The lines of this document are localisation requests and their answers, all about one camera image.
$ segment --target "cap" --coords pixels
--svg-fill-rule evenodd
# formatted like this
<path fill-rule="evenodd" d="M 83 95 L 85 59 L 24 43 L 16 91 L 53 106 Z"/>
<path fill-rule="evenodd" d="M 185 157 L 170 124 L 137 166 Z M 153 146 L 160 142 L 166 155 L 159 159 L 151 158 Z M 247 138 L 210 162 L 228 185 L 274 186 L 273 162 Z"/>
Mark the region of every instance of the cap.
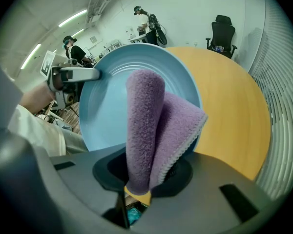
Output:
<path fill-rule="evenodd" d="M 66 37 L 64 37 L 64 39 L 63 39 L 63 43 L 65 44 L 65 42 L 66 42 L 67 40 L 73 40 L 74 42 L 77 41 L 76 38 L 72 38 L 71 36 L 66 36 Z"/>
<path fill-rule="evenodd" d="M 140 9 L 140 8 L 141 8 L 140 6 L 136 6 L 136 7 L 133 8 L 133 11 L 135 12 L 134 15 L 137 14 L 136 11 L 137 11 L 138 9 Z"/>

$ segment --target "black slot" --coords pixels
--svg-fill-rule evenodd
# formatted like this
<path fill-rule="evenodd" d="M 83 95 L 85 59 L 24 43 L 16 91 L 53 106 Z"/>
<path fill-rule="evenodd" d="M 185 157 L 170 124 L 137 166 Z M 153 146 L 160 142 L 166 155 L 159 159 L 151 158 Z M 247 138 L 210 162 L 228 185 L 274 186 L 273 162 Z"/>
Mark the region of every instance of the black slot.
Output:
<path fill-rule="evenodd" d="M 65 169 L 71 166 L 74 166 L 75 164 L 72 161 L 68 161 L 68 162 L 64 162 L 64 163 L 60 163 L 60 164 L 56 164 L 54 165 L 55 170 L 61 170 L 61 169 Z"/>
<path fill-rule="evenodd" d="M 235 185 L 227 184 L 219 187 L 219 189 L 242 223 L 248 221 L 258 213 L 258 210 Z"/>

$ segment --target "white sleeve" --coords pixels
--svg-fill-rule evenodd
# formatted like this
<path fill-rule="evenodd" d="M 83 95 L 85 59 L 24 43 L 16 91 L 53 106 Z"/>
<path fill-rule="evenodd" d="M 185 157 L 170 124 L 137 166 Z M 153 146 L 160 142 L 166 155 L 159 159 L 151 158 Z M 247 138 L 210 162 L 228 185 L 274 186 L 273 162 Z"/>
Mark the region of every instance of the white sleeve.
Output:
<path fill-rule="evenodd" d="M 146 23 L 148 22 L 148 17 L 147 17 L 147 15 L 140 14 L 140 15 L 139 15 L 139 19 L 140 19 L 141 24 L 146 24 Z"/>
<path fill-rule="evenodd" d="M 66 154 L 65 139 L 61 129 L 36 118 L 20 105 L 16 107 L 8 129 L 27 139 L 31 145 L 45 149 L 49 156 Z"/>

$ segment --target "person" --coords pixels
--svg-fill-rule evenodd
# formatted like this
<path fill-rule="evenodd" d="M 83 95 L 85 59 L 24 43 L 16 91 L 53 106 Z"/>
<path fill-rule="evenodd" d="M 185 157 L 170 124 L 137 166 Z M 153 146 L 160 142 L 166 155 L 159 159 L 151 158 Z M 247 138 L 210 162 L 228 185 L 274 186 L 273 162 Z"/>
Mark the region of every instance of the person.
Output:
<path fill-rule="evenodd" d="M 63 39 L 64 48 L 66 50 L 66 56 L 67 58 L 76 59 L 77 62 L 81 65 L 83 65 L 83 62 L 86 64 L 92 64 L 91 60 L 89 60 L 87 57 L 85 57 L 86 53 L 78 46 L 74 46 L 74 43 L 77 41 L 76 38 L 72 38 L 71 36 L 66 36 Z"/>
<path fill-rule="evenodd" d="M 63 87 L 60 76 L 54 76 L 54 84 L 57 89 Z M 33 146 L 44 148 L 49 156 L 88 152 L 81 135 L 61 129 L 34 116 L 54 99 L 55 94 L 49 89 L 46 81 L 24 93 L 8 129 L 27 139 Z"/>
<path fill-rule="evenodd" d="M 147 42 L 158 46 L 156 32 L 155 30 L 151 30 L 149 28 L 149 22 L 148 22 L 149 13 L 144 11 L 140 6 L 134 7 L 133 10 L 135 12 L 134 15 L 139 15 L 139 20 L 141 23 L 139 32 L 145 31 Z"/>

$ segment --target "wooden tabletop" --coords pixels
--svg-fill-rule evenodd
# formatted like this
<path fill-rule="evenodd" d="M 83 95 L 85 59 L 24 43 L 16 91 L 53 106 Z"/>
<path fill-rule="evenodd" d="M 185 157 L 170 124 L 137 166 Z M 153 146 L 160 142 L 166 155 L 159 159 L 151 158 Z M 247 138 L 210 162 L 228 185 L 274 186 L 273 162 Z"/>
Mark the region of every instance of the wooden tabletop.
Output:
<path fill-rule="evenodd" d="M 195 151 L 218 158 L 253 180 L 271 134 L 268 106 L 259 87 L 241 66 L 221 54 L 193 47 L 167 50 L 194 76 L 209 116 Z M 149 193 L 134 197 L 149 204 Z"/>

